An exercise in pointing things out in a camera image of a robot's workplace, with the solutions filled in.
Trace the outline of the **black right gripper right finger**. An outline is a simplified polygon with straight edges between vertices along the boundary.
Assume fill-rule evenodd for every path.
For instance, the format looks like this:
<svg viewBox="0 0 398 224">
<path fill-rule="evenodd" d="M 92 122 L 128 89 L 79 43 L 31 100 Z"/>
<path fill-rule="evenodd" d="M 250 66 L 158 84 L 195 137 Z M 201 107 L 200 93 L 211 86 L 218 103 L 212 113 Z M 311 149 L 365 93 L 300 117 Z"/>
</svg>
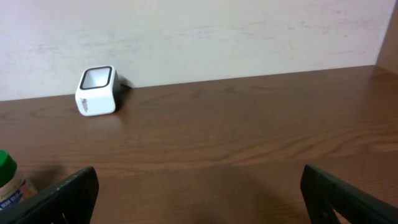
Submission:
<svg viewBox="0 0 398 224">
<path fill-rule="evenodd" d="M 339 223 L 339 213 L 350 223 L 397 223 L 397 208 L 353 185 L 307 164 L 300 189 L 312 224 Z"/>
</svg>

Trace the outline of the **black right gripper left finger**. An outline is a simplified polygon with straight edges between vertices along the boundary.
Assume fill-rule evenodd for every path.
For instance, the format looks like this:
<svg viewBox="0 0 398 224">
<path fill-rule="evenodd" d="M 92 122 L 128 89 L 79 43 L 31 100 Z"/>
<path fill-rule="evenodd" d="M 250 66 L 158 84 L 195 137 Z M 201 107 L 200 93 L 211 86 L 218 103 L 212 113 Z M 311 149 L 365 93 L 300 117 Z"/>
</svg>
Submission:
<svg viewBox="0 0 398 224">
<path fill-rule="evenodd" d="M 1 211 L 2 224 L 89 224 L 99 192 L 94 167 L 86 167 L 37 195 Z"/>
</svg>

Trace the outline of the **green lid supplement bottle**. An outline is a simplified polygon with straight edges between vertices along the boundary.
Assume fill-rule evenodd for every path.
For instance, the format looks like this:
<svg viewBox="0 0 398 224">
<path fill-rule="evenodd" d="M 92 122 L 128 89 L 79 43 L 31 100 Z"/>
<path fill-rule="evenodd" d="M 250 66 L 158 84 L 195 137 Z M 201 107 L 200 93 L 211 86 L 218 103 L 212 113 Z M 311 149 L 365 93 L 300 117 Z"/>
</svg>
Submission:
<svg viewBox="0 0 398 224">
<path fill-rule="evenodd" d="M 37 193 L 32 182 L 20 170 L 17 162 L 1 150 L 1 210 L 5 210 Z"/>
</svg>

